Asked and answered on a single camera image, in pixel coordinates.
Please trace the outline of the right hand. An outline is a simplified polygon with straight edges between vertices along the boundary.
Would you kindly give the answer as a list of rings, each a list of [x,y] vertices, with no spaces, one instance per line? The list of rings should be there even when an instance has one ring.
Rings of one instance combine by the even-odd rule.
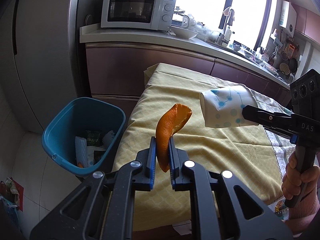
[[[297,158],[295,152],[289,157],[289,162],[286,166],[286,172],[283,178],[281,189],[286,199],[292,199],[294,196],[306,196],[316,188],[319,178],[319,166],[306,170],[300,173],[297,169]]]

